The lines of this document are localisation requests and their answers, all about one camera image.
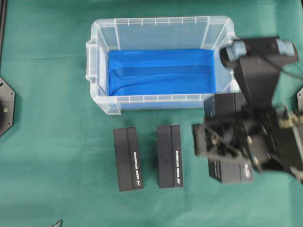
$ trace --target printed label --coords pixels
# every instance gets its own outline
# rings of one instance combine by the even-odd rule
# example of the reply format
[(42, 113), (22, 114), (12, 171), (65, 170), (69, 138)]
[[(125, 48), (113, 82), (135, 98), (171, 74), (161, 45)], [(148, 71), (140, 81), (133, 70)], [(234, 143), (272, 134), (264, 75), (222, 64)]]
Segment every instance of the printed label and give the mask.
[(250, 177), (250, 169), (248, 168), (248, 164), (244, 164), (244, 176), (246, 178)]
[(138, 162), (137, 162), (137, 153), (134, 152), (134, 167), (136, 169), (136, 179), (137, 179), (137, 185), (140, 186), (140, 181), (139, 181), (139, 170), (138, 170)]
[(179, 168), (179, 151), (176, 150), (176, 167), (177, 167), (177, 183), (181, 183), (180, 180), (180, 168)]

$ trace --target plastic storage box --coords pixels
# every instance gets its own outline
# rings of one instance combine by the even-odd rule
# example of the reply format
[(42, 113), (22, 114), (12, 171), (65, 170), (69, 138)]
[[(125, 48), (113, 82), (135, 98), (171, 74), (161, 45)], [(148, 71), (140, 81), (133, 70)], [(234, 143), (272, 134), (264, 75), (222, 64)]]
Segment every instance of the plastic storage box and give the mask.
[(225, 16), (100, 19), (86, 43), (86, 79), (90, 96), (109, 115), (123, 109), (203, 107), (212, 94), (107, 96), (108, 52), (111, 50), (214, 50), (216, 93), (238, 91), (233, 71), (220, 61), (219, 50), (236, 39), (234, 25)]

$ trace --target logo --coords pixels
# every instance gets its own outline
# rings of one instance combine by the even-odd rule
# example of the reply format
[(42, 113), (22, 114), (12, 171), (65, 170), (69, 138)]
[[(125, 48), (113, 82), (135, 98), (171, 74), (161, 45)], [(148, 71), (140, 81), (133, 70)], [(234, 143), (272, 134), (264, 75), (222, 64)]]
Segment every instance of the logo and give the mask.
[(246, 178), (250, 177), (250, 170), (248, 169), (248, 164), (244, 164), (244, 175)]

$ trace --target metal bracket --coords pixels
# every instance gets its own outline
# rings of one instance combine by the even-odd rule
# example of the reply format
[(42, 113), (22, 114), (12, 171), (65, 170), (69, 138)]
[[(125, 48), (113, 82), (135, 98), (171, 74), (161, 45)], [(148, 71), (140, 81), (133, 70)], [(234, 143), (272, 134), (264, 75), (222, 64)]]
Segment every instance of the metal bracket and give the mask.
[(0, 78), (0, 136), (13, 126), (15, 92)]
[(303, 88), (297, 93), (297, 99), (299, 112), (303, 112)]

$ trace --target green surface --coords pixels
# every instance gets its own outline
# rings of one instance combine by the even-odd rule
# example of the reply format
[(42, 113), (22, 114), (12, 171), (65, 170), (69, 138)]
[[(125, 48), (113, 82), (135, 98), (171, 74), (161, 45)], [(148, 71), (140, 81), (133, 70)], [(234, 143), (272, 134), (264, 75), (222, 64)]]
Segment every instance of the green surface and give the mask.
[[(89, 96), (85, 42), (94, 20), (227, 15), (238, 37), (279, 34), (302, 58), (299, 0), (8, 0), (1, 76), (16, 91), (14, 126), (0, 138), (0, 226), (303, 226), (303, 186), (284, 173), (222, 185), (194, 156), (202, 111), (123, 111), (108, 116)], [(287, 70), (303, 75), (302, 64)], [(275, 103), (295, 108), (303, 82), (282, 76)], [(156, 126), (180, 124), (184, 189), (158, 189)], [(113, 128), (136, 126), (145, 188), (118, 192)]]

